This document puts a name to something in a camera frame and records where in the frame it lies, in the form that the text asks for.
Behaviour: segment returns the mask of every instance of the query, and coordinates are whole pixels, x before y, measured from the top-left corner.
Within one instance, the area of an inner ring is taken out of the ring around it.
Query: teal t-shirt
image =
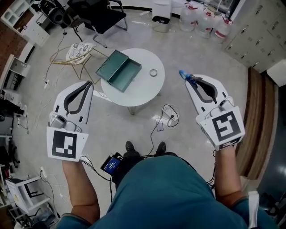
[[[276,229],[262,210],[258,228]],[[248,200],[233,209],[216,201],[205,180],[182,159],[162,156],[135,165],[120,183],[107,214],[90,225],[64,214],[58,229],[248,228]]]

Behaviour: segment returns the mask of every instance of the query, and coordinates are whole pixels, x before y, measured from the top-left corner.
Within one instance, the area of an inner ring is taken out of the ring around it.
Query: concrete floor
[[[153,118],[160,115],[162,106],[168,103],[179,109],[181,122],[175,129],[165,127],[162,132],[154,132],[155,149],[159,142],[167,139],[168,151],[175,152],[187,160],[205,180],[209,180],[212,177],[215,161],[212,156],[214,148],[196,124],[197,112],[178,71],[183,69],[189,73],[204,74],[221,81],[243,115],[247,96],[247,69],[210,40],[198,37],[194,31],[192,33],[181,31],[176,18],[171,20],[170,32],[163,34],[152,30],[149,21],[151,16],[139,17],[140,11],[127,10],[126,12],[128,31],[117,27],[111,28],[103,36],[109,48],[105,49],[100,45],[96,48],[107,55],[114,49],[124,50],[133,47],[152,51],[161,59],[165,67],[164,86],[161,96],[157,96],[141,107],[135,116],[131,116],[125,107],[93,96],[88,120],[89,137],[84,155],[89,157],[99,173],[109,178],[100,170],[100,166],[110,153],[123,154],[127,140],[131,140],[142,155],[148,154],[151,150],[150,133],[155,126]],[[79,42],[71,28],[65,30],[67,35],[60,49]],[[83,25],[79,27],[79,35],[84,41],[93,42],[94,33]],[[31,65],[29,76],[23,79],[19,88],[23,103],[28,106],[29,135],[26,134],[25,129],[16,127],[13,131],[13,139],[18,147],[21,161],[17,173],[35,176],[40,173],[40,167],[43,166],[46,173],[53,174],[57,178],[62,195],[69,200],[61,161],[48,158],[46,152],[46,126],[55,98],[60,91],[79,81],[72,67],[66,66],[61,71],[55,88],[62,65],[51,65],[47,75],[47,80],[50,82],[44,90],[44,78],[50,64],[50,56],[57,51],[62,37],[63,29],[54,28],[44,47],[36,48],[29,59]],[[95,71],[104,60],[102,56],[97,56],[97,58],[91,58],[87,64],[95,81],[98,79]],[[89,80],[85,72],[83,79]],[[102,92],[100,83],[95,85],[95,90]],[[48,105],[42,110],[37,123],[40,111],[46,104]],[[21,123],[26,126],[25,119],[21,118]],[[86,167],[86,170],[97,192],[103,216],[110,204],[109,183],[90,168]],[[60,214],[69,212],[71,205],[69,201],[66,202],[60,197],[55,178],[49,175],[48,180],[54,189],[56,210]],[[51,196],[51,190],[47,184],[43,183],[42,188]]]

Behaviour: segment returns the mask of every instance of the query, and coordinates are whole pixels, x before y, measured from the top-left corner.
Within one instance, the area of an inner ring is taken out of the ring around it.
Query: black shoe
[[[165,152],[166,152],[166,143],[162,141],[158,145],[158,148],[156,150],[156,154],[164,154]]]
[[[127,152],[135,152],[134,145],[130,141],[126,142],[125,149]]]

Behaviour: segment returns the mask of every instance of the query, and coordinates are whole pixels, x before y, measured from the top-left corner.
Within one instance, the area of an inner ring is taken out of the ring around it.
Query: human arm
[[[71,213],[93,224],[100,218],[97,194],[81,162],[63,161],[71,199]]]
[[[215,154],[214,190],[217,201],[228,208],[245,198],[241,191],[233,146],[217,151]]]

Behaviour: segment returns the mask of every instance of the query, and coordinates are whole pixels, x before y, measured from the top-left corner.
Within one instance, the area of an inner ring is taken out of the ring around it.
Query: brick wall
[[[0,1],[0,17],[13,1],[14,0]],[[22,27],[31,19],[32,16],[33,14],[30,11],[24,13],[14,27]],[[0,76],[10,54],[13,54],[15,57],[19,57],[26,44],[27,42],[22,37],[0,21]]]

